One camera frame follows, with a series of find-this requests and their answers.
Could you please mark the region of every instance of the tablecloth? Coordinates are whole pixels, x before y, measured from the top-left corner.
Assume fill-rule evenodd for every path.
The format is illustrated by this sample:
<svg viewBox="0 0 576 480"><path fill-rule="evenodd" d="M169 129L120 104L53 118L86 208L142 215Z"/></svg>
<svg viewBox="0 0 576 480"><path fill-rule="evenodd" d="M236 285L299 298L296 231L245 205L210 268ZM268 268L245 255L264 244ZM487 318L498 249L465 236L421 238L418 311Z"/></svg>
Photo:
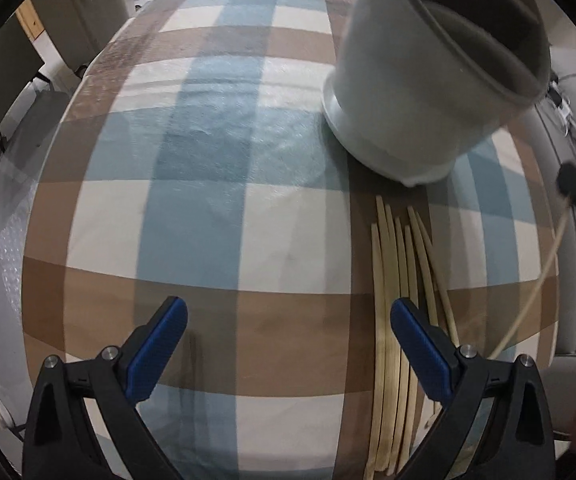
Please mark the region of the tablecloth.
<svg viewBox="0 0 576 480"><path fill-rule="evenodd" d="M93 357L184 298L187 332L139 410L186 478L361 477L377 194L404 224L406 206L419 211L460 338L484 353L552 245L512 127L413 189L337 143L321 87L351 7L153 1L89 68L42 172L22 270L31 378L47 354ZM549 363L557 283L553 269L503 357Z"/></svg>

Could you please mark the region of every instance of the tile floor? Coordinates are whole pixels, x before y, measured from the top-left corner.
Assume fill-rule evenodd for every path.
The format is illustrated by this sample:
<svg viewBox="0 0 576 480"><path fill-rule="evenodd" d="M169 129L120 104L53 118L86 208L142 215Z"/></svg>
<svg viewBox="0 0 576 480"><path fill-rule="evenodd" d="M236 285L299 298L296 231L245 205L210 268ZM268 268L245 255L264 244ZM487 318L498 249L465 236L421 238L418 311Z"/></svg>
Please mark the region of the tile floor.
<svg viewBox="0 0 576 480"><path fill-rule="evenodd" d="M551 43L576 48L576 28L570 20L552 0L536 1ZM24 89L2 122L10 145L0 158L0 396L17 424L25 421L31 397L20 316L20 268L28 216L56 126L79 84L46 33L35 46L46 62L42 72L53 81L53 88L35 80ZM19 459L17 448L14 462Z"/></svg>

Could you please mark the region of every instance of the metal bolt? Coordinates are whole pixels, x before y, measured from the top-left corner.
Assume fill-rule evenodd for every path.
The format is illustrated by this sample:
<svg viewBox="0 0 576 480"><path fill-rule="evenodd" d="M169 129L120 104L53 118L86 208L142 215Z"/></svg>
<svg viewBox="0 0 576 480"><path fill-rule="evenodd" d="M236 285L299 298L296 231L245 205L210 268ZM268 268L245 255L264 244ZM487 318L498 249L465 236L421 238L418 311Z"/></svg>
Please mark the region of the metal bolt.
<svg viewBox="0 0 576 480"><path fill-rule="evenodd" d="M519 356L519 362L526 368L534 366L534 359L530 357L528 354L521 354Z"/></svg>
<svg viewBox="0 0 576 480"><path fill-rule="evenodd" d="M119 355L119 349L116 346L107 346L101 350L101 359L105 361L112 361Z"/></svg>
<svg viewBox="0 0 576 480"><path fill-rule="evenodd" d="M49 355L44 359L44 366L46 368L54 368L59 362L59 358L56 355Z"/></svg>
<svg viewBox="0 0 576 480"><path fill-rule="evenodd" d="M458 352L466 359L476 357L476 348L474 345L462 345L458 348Z"/></svg>

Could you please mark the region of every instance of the checkered tablecloth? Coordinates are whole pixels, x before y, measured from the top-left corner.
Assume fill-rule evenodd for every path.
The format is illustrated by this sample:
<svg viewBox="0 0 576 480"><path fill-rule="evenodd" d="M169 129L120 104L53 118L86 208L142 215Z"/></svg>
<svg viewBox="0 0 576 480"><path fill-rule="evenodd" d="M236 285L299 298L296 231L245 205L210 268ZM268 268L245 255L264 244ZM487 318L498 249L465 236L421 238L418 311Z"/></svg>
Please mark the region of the checkered tablecloth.
<svg viewBox="0 0 576 480"><path fill-rule="evenodd" d="M377 194L404 224L419 211L460 338L485 352L552 245L521 131L414 189L337 143L321 88L351 4L155 0L91 65L47 158L22 275L31 378L184 298L188 329L140 413L188 479L362 476ZM553 269L506 358L548 364L557 290Z"/></svg>

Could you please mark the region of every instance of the white bucket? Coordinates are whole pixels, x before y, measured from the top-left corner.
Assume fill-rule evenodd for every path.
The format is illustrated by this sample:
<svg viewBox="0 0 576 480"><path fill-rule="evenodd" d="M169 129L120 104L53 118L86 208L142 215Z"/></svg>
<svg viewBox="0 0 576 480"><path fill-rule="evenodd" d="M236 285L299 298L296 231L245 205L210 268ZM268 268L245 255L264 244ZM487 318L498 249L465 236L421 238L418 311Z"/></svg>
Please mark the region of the white bucket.
<svg viewBox="0 0 576 480"><path fill-rule="evenodd" d="M367 167L426 184L536 102L549 73L534 0L356 0L324 114Z"/></svg>

